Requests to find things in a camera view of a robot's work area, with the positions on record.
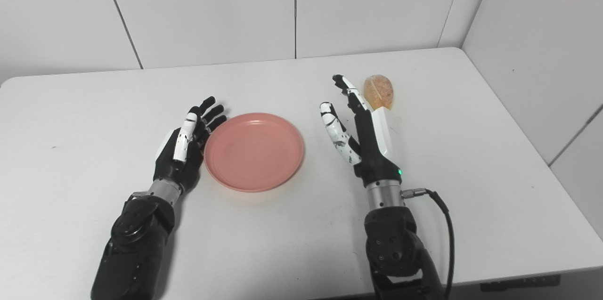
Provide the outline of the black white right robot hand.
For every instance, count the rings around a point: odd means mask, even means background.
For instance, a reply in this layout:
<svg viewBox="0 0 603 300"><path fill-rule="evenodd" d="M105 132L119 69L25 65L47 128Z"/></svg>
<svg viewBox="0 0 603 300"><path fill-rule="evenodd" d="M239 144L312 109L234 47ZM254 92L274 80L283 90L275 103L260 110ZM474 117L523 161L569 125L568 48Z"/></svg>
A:
<svg viewBox="0 0 603 300"><path fill-rule="evenodd" d="M351 136L330 102L319 105L320 116L330 141L340 155L351 165L354 173L368 186L380 180L401 183L401 169L393 158L393 147L386 143L390 135L385 117L373 109L359 89L343 75L332 77L334 85L347 97L347 106L353 112L357 137Z"/></svg>

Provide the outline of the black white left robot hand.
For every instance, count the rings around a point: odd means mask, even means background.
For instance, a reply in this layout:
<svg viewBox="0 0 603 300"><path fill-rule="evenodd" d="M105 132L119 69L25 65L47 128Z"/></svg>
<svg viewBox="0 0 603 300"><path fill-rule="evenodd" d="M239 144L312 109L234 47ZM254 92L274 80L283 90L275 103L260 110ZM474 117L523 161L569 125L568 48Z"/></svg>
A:
<svg viewBox="0 0 603 300"><path fill-rule="evenodd" d="M188 111L181 127L168 133L155 160L153 179L170 180L188 192L198 183L209 137L228 119L225 107L209 96Z"/></svg>

